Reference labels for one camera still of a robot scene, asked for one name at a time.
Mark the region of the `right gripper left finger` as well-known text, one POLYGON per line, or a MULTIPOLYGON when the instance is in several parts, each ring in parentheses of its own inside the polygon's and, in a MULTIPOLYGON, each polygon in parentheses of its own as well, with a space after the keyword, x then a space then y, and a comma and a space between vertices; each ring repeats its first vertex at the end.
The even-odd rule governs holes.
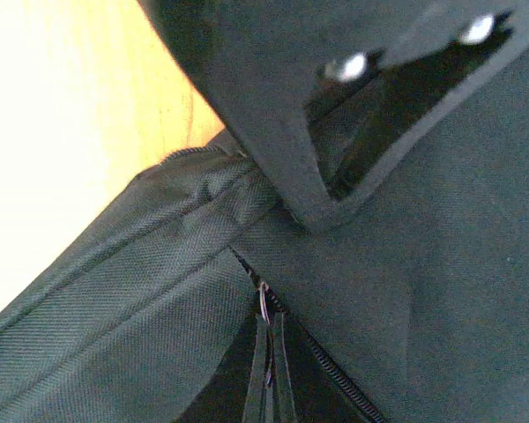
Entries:
POLYGON ((257 334, 242 422, 272 421, 272 351, 268 324, 256 317, 257 334))

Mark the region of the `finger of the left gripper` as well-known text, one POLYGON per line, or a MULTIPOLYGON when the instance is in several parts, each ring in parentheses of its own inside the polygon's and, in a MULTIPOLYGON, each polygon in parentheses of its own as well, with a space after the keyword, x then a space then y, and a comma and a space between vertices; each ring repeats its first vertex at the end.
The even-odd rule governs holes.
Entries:
POLYGON ((144 1, 172 57, 309 230, 349 219, 529 47, 529 1, 144 1))

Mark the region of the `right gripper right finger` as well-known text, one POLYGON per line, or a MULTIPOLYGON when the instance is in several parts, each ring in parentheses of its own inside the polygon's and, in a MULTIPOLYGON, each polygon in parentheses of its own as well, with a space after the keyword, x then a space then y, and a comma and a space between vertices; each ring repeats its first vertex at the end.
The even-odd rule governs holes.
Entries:
POLYGON ((272 326, 275 386, 280 422, 296 422, 294 393, 291 384, 285 342, 285 313, 274 316, 272 326))

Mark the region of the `black student backpack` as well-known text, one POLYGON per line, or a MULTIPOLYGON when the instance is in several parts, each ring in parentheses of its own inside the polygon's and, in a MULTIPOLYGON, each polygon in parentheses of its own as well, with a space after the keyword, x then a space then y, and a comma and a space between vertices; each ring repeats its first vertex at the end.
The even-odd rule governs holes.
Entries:
POLYGON ((0 313, 0 422, 240 422, 261 278, 296 418, 529 422, 529 49, 309 234, 241 154, 139 174, 0 313))

